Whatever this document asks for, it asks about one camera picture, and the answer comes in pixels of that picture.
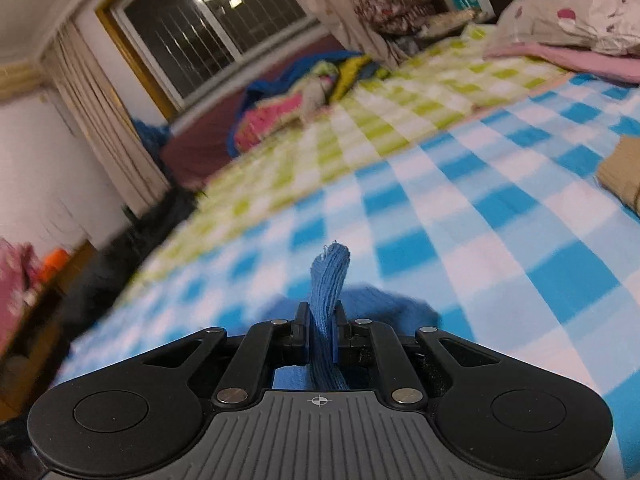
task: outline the silver screw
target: silver screw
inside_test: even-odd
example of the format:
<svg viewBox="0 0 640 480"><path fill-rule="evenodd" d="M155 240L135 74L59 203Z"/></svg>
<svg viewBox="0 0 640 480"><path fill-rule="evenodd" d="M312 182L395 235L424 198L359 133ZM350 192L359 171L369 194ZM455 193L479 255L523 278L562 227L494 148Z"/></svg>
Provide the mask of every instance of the silver screw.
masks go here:
<svg viewBox="0 0 640 480"><path fill-rule="evenodd" d="M218 400L225 404L237 404L247 400L249 395L242 388L226 388L218 392Z"/></svg>
<svg viewBox="0 0 640 480"><path fill-rule="evenodd" d="M422 394L414 388L399 388L391 394L391 397L400 404L415 404L422 400Z"/></svg>

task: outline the blue and white checkered fabric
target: blue and white checkered fabric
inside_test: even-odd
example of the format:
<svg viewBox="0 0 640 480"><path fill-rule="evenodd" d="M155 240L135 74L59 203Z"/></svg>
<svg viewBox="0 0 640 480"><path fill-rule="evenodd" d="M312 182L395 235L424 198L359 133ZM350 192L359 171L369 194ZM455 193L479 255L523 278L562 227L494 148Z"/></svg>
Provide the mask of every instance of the blue and white checkered fabric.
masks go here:
<svg viewBox="0 0 640 480"><path fill-rule="evenodd" d="M593 173L640 135L640 92L590 76L359 170L174 272L77 342L60 380L205 326L244 332L304 298L338 240L346 283L427 301L442 327L571 377L609 404L599 466L640 471L640 224Z"/></svg>

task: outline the red dot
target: red dot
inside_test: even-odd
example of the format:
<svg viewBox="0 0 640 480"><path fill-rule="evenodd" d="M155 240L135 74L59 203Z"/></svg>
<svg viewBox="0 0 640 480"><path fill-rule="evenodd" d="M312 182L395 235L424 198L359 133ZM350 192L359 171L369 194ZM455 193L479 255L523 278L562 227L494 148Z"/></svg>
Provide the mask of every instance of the red dot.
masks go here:
<svg viewBox="0 0 640 480"><path fill-rule="evenodd" d="M558 10L558 18L567 18L569 20L575 20L575 11L573 9L560 9Z"/></svg>

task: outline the wooden cabinet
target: wooden cabinet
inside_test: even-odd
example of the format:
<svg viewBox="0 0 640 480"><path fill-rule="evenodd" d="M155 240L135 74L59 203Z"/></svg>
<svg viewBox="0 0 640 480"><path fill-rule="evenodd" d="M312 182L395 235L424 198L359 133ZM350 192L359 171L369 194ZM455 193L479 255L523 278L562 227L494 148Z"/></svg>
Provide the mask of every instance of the wooden cabinet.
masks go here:
<svg viewBox="0 0 640 480"><path fill-rule="evenodd" d="M95 248L82 243L38 294L0 356L0 422L24 412L46 391L66 357L58 309Z"/></svg>

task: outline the pink pillow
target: pink pillow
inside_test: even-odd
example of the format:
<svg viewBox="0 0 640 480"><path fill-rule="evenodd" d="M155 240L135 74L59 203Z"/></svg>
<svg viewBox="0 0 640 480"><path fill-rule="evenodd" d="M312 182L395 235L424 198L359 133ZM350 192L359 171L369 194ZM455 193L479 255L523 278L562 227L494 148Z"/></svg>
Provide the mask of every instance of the pink pillow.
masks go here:
<svg viewBox="0 0 640 480"><path fill-rule="evenodd" d="M493 46L484 53L485 59L508 56L541 57L549 63L574 72L590 72L616 81L640 84L640 59L637 57L613 57L591 50L575 50L540 43L512 43L507 46Z"/></svg>

